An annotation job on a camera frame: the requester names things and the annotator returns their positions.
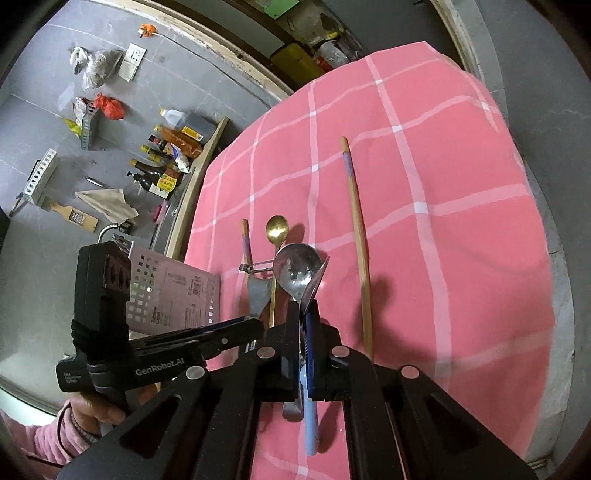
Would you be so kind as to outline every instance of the light blue handle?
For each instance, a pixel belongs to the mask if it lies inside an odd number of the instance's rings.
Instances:
[[[316,402],[308,397],[308,383],[306,382],[306,364],[300,370],[300,382],[304,397],[304,427],[306,428],[306,454],[315,455],[318,452],[318,409]]]

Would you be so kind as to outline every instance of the metal screw head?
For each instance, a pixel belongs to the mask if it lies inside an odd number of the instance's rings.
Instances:
[[[256,354],[259,358],[273,358],[275,356],[275,349],[272,346],[262,346],[256,351]]]
[[[409,380],[414,380],[415,378],[418,378],[420,372],[418,371],[418,368],[413,367],[412,365],[407,365],[406,367],[402,367],[402,370],[400,371],[400,373],[402,373],[402,376],[404,378],[408,378]]]
[[[344,345],[339,345],[333,347],[330,353],[332,353],[336,358],[347,358],[351,352]]]
[[[189,380],[199,380],[202,376],[205,375],[205,369],[203,367],[200,367],[199,365],[195,365],[193,367],[187,368],[185,375],[187,375],[187,378]]]

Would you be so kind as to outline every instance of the green object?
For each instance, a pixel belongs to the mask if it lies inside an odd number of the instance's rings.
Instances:
[[[265,13],[271,18],[279,18],[288,10],[294,8],[298,3],[300,3],[300,0],[272,0],[265,7]]]

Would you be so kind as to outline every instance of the human hand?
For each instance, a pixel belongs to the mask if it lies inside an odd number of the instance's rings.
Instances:
[[[158,393],[156,385],[142,387],[138,394],[140,405],[143,405]],[[99,394],[72,393],[70,394],[72,415],[76,423],[95,435],[100,434],[99,422],[118,425],[125,420],[125,413],[119,407],[109,403]]]

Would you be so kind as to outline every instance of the pink tablecloth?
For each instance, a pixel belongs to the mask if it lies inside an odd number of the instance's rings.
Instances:
[[[260,261],[282,214],[331,255],[320,313],[363,350],[341,135],[369,239],[375,362],[420,366],[523,455],[554,323],[544,229],[491,95],[429,45],[339,68],[251,125],[207,172],[187,263],[222,275],[222,319],[247,313],[239,220]],[[319,404],[319,417],[323,453],[307,458],[303,425],[265,406],[253,478],[348,478],[342,412]]]

